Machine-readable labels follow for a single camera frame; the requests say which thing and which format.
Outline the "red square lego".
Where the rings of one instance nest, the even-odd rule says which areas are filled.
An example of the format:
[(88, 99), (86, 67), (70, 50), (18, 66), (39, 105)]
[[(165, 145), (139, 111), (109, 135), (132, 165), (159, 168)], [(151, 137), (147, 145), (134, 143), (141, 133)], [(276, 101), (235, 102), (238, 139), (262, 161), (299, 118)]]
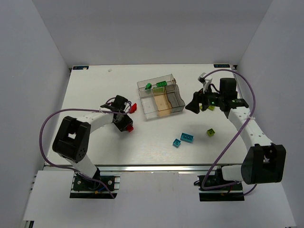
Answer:
[(129, 126), (127, 126), (126, 129), (127, 129), (128, 132), (131, 132), (133, 130), (133, 126), (129, 125)]

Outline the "red curved lego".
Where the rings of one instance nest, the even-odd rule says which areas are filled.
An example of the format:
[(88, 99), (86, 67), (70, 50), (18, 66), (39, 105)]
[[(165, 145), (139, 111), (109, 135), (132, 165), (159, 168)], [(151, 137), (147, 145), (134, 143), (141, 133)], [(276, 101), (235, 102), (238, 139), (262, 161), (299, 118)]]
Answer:
[(131, 106), (131, 108), (130, 108), (130, 110), (129, 110), (129, 113), (132, 114), (132, 113), (134, 113), (136, 110), (137, 110), (137, 103), (134, 103), (134, 104)]

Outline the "cyan long lego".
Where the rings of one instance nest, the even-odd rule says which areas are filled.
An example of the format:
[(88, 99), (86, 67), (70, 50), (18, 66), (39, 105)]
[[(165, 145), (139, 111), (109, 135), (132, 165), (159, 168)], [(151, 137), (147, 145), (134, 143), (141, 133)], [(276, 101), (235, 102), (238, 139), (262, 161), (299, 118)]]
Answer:
[(188, 143), (193, 143), (194, 136), (190, 135), (190, 134), (187, 134), (187, 133), (182, 133), (181, 137), (180, 137), (180, 140), (184, 141), (184, 142), (188, 142)]

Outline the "small green number lego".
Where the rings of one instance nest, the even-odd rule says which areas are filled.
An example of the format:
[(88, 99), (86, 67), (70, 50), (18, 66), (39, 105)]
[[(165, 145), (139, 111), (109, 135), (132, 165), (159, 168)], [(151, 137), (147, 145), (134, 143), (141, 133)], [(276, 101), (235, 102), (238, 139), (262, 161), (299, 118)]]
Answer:
[(152, 84), (151, 83), (147, 83), (146, 86), (145, 86), (145, 90), (151, 90), (152, 88)]

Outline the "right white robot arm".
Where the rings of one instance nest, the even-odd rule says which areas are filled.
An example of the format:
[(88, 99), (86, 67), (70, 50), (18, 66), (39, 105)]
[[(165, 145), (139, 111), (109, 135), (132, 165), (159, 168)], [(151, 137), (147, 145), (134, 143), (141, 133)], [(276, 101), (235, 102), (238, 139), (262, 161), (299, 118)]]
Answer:
[(194, 93), (185, 108), (198, 114), (210, 106), (219, 107), (237, 129), (247, 149), (241, 165), (226, 165), (216, 170), (215, 182), (219, 185), (242, 181), (246, 184), (281, 182), (286, 150), (284, 146), (274, 144), (250, 115), (247, 102), (238, 98), (236, 80), (220, 79), (217, 92), (212, 91), (211, 80), (201, 78), (199, 81), (203, 88)]

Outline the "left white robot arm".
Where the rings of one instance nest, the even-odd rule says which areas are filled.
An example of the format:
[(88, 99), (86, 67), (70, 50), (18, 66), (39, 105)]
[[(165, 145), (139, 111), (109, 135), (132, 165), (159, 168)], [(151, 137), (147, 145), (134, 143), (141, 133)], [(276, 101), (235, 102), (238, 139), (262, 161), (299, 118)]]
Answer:
[(52, 150), (66, 159), (75, 173), (88, 179), (99, 179), (99, 169), (87, 156), (90, 134), (108, 124), (114, 124), (120, 132), (131, 132), (133, 120), (128, 115), (131, 109), (132, 102), (117, 95), (98, 110), (87, 110), (88, 114), (78, 118), (64, 117)]

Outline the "grey smoky container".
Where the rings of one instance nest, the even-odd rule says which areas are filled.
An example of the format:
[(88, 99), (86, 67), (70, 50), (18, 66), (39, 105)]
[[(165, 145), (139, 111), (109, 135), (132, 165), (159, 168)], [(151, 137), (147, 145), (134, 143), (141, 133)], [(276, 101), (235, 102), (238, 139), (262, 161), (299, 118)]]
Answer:
[(167, 85), (165, 86), (168, 101), (171, 104), (171, 113), (179, 113), (182, 112), (185, 103), (180, 95), (180, 90), (178, 85)]

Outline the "amber transparent container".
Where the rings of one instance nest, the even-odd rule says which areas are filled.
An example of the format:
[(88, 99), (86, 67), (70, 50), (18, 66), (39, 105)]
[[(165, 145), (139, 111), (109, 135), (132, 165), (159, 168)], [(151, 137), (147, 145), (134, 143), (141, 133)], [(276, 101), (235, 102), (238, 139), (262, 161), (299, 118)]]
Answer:
[(171, 114), (171, 104), (168, 101), (166, 89), (163, 94), (154, 94), (154, 100), (158, 109), (158, 116), (165, 117)]

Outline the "lime lego near front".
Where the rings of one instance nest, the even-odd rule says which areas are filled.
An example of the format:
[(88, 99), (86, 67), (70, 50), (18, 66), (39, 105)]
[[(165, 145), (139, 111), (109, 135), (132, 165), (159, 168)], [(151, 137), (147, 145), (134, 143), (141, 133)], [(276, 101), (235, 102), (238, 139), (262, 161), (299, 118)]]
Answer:
[(214, 131), (214, 129), (212, 129), (212, 128), (208, 129), (208, 130), (206, 131), (206, 133), (207, 133), (207, 135), (208, 135), (209, 137), (212, 137), (212, 136), (215, 135), (215, 131)]

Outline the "right blue table label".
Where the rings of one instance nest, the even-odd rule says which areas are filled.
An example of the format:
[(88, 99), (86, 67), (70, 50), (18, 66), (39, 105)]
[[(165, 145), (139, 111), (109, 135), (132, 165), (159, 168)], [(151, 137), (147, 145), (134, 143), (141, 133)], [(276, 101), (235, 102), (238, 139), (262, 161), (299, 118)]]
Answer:
[(215, 68), (230, 68), (229, 64), (214, 64)]

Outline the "blue table label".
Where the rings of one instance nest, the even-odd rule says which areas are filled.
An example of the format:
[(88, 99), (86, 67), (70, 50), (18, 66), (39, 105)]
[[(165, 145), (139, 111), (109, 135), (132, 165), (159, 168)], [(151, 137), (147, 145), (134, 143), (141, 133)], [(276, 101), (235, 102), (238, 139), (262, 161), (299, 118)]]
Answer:
[(215, 68), (230, 68), (229, 64), (214, 64)]
[(87, 70), (89, 66), (73, 66), (73, 70)]

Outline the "cyan small lego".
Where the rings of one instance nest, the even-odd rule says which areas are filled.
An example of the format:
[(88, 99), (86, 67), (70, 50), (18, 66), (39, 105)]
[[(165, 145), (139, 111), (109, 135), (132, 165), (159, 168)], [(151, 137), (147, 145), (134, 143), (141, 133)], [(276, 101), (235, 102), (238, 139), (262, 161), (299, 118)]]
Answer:
[(179, 148), (180, 144), (181, 144), (181, 141), (179, 139), (175, 139), (172, 143), (172, 145), (176, 148)]

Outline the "long clear smoky container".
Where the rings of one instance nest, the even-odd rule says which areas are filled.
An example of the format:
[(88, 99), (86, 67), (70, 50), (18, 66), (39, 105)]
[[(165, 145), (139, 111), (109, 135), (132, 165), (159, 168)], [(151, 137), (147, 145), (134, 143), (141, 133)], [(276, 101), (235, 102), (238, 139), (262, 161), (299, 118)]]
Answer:
[[(168, 86), (176, 84), (176, 79), (174, 78), (173, 74), (139, 81), (139, 82), (137, 82), (139, 97), (140, 98), (145, 98), (145, 97), (148, 97), (148, 96), (152, 96), (153, 95), (152, 89), (157, 87), (156, 84), (158, 82), (162, 82), (162, 81), (166, 81)], [(152, 84), (151, 90), (148, 90), (148, 91), (145, 90), (145, 86), (146, 86), (147, 83)]]

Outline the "left blue table label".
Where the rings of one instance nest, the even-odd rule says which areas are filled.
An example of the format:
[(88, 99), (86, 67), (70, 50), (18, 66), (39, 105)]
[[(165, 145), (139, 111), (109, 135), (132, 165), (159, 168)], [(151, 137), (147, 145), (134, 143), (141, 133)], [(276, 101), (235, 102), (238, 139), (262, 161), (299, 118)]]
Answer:
[(73, 70), (87, 70), (89, 66), (73, 66)]

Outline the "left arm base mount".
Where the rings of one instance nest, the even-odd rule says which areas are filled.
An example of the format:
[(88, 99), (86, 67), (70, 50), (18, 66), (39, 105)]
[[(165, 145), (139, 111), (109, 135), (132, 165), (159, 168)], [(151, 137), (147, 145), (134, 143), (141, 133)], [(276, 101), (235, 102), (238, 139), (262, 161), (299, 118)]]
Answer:
[(87, 180), (78, 174), (74, 174), (69, 197), (71, 199), (115, 199), (120, 187), (120, 174), (100, 173), (99, 182)]

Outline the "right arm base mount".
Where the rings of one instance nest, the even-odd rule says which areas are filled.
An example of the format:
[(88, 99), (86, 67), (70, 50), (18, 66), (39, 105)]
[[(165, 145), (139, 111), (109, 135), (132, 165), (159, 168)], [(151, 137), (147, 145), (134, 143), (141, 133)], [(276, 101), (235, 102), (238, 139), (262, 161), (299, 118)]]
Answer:
[(194, 186), (199, 188), (199, 200), (201, 202), (229, 202), (245, 200), (241, 183), (222, 188), (216, 187), (210, 190), (205, 190), (201, 187), (204, 178), (204, 175), (200, 175), (193, 183)]

